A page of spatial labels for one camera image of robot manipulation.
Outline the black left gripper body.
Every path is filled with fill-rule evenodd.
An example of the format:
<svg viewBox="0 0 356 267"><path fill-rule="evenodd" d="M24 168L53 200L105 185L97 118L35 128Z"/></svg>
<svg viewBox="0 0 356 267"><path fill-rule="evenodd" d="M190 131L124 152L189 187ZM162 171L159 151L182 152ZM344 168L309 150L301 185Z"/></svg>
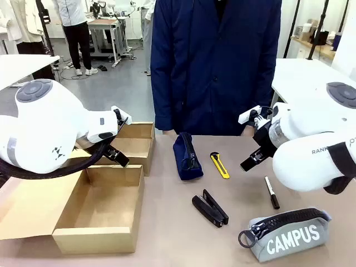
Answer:
<svg viewBox="0 0 356 267"><path fill-rule="evenodd" d="M114 161L114 162L116 162L118 164L120 164L121 161L122 161L122 153L121 153L121 151L116 149L116 148L114 148L114 147L112 147L111 145L108 145L105 148L103 155L107 159L109 159L111 161Z"/></svg>

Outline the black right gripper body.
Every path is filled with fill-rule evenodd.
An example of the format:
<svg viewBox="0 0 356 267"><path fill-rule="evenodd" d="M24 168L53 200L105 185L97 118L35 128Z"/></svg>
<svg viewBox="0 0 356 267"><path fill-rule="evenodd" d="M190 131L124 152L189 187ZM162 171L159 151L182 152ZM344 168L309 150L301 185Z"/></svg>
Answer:
<svg viewBox="0 0 356 267"><path fill-rule="evenodd" d="M254 154L259 156L274 156L276 147L269 137L269 128L271 121L267 122L259 130L256 130L253 136L254 141L259 145L259 148Z"/></svg>

